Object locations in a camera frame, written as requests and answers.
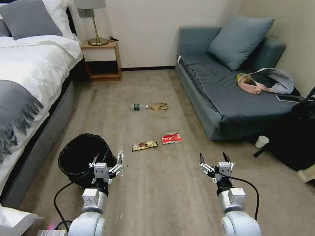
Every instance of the gray pillow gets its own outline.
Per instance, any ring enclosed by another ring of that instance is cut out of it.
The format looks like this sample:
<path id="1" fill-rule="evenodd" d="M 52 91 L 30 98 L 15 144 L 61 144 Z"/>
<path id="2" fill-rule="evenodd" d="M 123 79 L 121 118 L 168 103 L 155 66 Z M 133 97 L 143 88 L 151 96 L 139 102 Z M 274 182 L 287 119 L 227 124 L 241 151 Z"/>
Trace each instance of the gray pillow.
<path id="1" fill-rule="evenodd" d="M 208 48 L 230 70 L 237 70 L 272 27 L 274 19 L 231 16 Z"/>
<path id="2" fill-rule="evenodd" d="M 4 20 L 0 19 L 0 37 L 11 36 L 10 31 L 7 27 L 7 24 Z"/>
<path id="3" fill-rule="evenodd" d="M 62 36 L 42 0 L 18 0 L 0 7 L 0 15 L 14 40 L 32 36 Z"/>

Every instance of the blue-gray sofa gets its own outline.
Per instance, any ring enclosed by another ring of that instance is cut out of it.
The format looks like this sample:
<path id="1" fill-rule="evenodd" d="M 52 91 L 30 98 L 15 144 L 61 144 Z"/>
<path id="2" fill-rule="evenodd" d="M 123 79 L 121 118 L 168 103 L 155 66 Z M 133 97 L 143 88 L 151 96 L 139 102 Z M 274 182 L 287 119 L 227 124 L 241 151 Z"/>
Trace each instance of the blue-gray sofa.
<path id="1" fill-rule="evenodd" d="M 210 140 L 260 135 L 294 103 L 280 102 L 274 93 L 265 91 L 259 95 L 247 93 L 238 87 L 236 75 L 274 68 L 285 44 L 265 37 L 238 71 L 230 71 L 207 52 L 220 29 L 180 27 L 176 72 Z M 262 74 L 252 77 L 267 87 L 275 83 Z"/>

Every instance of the sofa seat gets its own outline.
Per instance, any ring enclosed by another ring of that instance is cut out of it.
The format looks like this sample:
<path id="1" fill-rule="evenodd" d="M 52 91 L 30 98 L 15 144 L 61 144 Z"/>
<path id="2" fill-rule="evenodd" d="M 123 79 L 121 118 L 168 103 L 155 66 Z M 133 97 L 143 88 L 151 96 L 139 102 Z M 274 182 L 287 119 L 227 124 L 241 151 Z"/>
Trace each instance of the sofa seat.
<path id="1" fill-rule="evenodd" d="M 201 123 L 210 140 L 260 135 L 272 121 L 287 114 L 294 105 L 278 101 L 274 93 L 261 91 L 256 95 L 239 88 L 237 74 L 250 73 L 251 70 L 230 71 L 206 52 L 183 53 L 180 56 L 177 73 L 185 75 L 179 78 L 195 110 L 200 108 L 202 111 L 202 114 L 196 113 L 203 120 Z M 275 83 L 262 74 L 252 77 L 267 87 Z"/>

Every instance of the beige carpet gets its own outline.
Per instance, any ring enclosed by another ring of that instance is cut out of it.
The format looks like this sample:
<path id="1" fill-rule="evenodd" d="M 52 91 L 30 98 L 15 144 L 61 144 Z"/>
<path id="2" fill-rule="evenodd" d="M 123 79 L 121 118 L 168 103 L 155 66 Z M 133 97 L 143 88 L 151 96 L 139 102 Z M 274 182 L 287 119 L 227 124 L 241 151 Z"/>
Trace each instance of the beige carpet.
<path id="1" fill-rule="evenodd" d="M 169 109 L 131 111 L 138 102 L 168 102 Z M 173 131 L 183 142 L 162 146 L 161 137 Z M 263 235 L 314 235 L 314 187 L 269 154 L 255 159 L 251 143 L 209 141 L 174 70 L 124 72 L 121 82 L 75 85 L 72 118 L 20 205 L 44 218 L 25 235 L 60 222 L 53 197 L 69 181 L 59 170 L 58 155 L 85 132 L 101 135 L 114 153 L 119 148 L 125 153 L 124 175 L 110 186 L 105 235 L 222 235 L 216 185 L 199 169 L 200 152 L 216 165 L 223 161 L 222 151 L 236 163 L 233 175 L 260 192 Z M 159 146 L 131 152 L 133 143 L 149 140 Z M 234 186 L 244 188 L 246 212 L 253 216 L 254 190 L 238 181 Z M 82 192 L 72 185 L 58 197 L 67 220 L 79 216 Z"/>

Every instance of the lamp shade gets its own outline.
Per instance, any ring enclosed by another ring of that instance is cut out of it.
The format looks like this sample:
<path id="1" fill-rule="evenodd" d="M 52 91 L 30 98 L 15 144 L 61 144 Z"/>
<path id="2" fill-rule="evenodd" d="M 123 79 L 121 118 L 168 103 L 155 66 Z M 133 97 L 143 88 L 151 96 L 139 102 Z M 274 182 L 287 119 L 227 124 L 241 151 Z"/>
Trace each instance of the lamp shade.
<path id="1" fill-rule="evenodd" d="M 105 0 L 74 0 L 74 6 L 79 9 L 105 8 Z"/>

